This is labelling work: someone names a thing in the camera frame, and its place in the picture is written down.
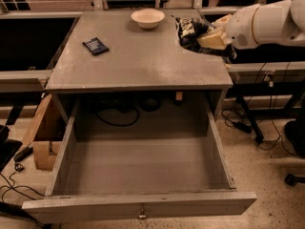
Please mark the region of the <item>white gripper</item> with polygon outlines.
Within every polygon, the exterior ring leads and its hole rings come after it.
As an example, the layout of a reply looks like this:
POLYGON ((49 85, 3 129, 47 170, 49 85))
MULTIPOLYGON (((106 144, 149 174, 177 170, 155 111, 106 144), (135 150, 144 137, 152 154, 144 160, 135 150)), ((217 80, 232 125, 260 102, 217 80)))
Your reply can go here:
POLYGON ((216 29, 209 30, 197 38, 203 48, 225 50, 233 43, 239 50, 254 49, 258 46, 254 39, 253 20, 259 8, 251 5, 238 10, 233 15, 227 14, 212 22, 216 29))

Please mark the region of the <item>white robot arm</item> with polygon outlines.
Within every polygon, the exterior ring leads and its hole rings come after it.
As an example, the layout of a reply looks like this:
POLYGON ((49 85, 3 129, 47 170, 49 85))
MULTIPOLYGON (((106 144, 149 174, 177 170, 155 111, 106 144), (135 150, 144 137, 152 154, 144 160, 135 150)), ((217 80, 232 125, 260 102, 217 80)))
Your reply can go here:
POLYGON ((239 50, 264 44, 304 47, 305 0, 244 7, 212 22, 212 27, 198 36, 197 42, 215 50, 224 50, 228 45, 239 50))

